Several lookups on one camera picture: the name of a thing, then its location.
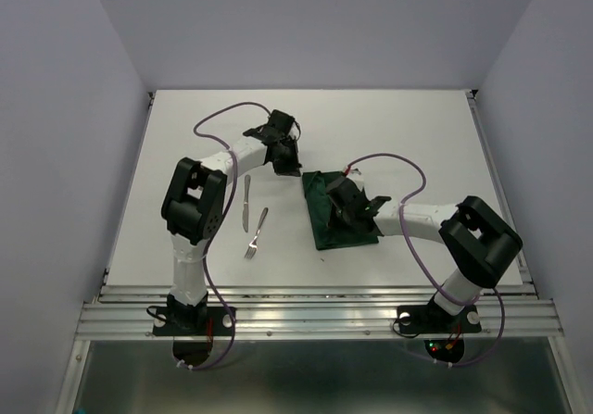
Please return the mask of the dark green cloth napkin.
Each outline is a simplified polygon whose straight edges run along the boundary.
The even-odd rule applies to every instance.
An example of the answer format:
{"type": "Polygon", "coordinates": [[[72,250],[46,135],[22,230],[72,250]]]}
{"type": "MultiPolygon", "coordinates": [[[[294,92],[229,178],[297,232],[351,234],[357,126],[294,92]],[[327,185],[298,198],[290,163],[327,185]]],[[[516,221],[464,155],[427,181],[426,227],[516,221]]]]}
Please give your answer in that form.
{"type": "Polygon", "coordinates": [[[325,251],[377,245],[379,239],[376,235],[355,232],[337,218],[326,187],[340,175],[340,171],[315,170],[304,172],[301,177],[316,249],[325,251]]]}

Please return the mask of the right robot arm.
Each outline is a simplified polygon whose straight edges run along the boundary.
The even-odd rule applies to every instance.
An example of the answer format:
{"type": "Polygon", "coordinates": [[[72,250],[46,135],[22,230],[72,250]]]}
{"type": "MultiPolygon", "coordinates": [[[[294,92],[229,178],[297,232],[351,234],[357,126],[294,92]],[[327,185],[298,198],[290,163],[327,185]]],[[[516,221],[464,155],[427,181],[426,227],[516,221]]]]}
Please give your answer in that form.
{"type": "Polygon", "coordinates": [[[429,325],[446,331],[481,291],[493,289],[523,248],[523,240],[483,199],[468,195],[459,204],[416,205],[389,196],[370,200],[362,180],[340,175],[326,187],[331,217],[353,232],[401,236],[416,261],[413,238],[444,245],[456,269],[444,283],[429,281],[435,294],[426,309],[429,325]]]}

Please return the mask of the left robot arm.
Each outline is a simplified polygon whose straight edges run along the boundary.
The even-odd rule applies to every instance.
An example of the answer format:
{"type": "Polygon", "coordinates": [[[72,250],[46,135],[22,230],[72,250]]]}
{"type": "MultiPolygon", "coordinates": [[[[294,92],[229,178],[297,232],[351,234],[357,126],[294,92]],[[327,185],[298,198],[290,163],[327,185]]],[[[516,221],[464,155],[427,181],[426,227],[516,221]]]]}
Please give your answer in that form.
{"type": "Polygon", "coordinates": [[[200,131],[220,111],[200,120],[195,136],[221,145],[222,150],[199,160],[182,158],[176,165],[163,204],[173,246],[173,279],[167,307],[174,323],[184,333],[200,332],[206,323],[208,290],[204,271],[208,245],[224,220],[225,206],[232,202],[226,192],[235,192],[238,179],[253,169],[270,164],[278,176],[298,177],[301,164],[297,120],[274,109],[267,120],[242,132],[235,144],[200,131]]]}

